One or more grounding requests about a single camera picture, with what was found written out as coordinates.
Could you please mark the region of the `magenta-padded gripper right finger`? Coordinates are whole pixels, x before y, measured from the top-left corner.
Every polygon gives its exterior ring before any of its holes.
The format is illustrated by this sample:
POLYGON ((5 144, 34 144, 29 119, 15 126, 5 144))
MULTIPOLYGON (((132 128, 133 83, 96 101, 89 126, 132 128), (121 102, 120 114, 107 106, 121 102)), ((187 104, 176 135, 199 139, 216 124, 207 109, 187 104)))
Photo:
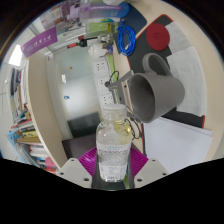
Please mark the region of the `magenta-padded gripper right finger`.
POLYGON ((128 184, 130 189, 140 188, 168 175, 168 171, 155 158, 148 159, 135 148, 130 149, 128 184))

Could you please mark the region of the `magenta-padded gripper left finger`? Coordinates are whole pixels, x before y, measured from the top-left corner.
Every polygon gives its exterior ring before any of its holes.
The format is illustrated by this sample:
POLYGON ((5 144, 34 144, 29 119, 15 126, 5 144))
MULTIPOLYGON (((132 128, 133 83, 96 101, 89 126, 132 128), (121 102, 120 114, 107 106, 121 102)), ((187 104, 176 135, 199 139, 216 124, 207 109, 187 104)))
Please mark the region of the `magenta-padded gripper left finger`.
POLYGON ((79 158, 70 158, 57 175, 83 188, 90 188, 97 164, 97 149, 92 148, 79 158))

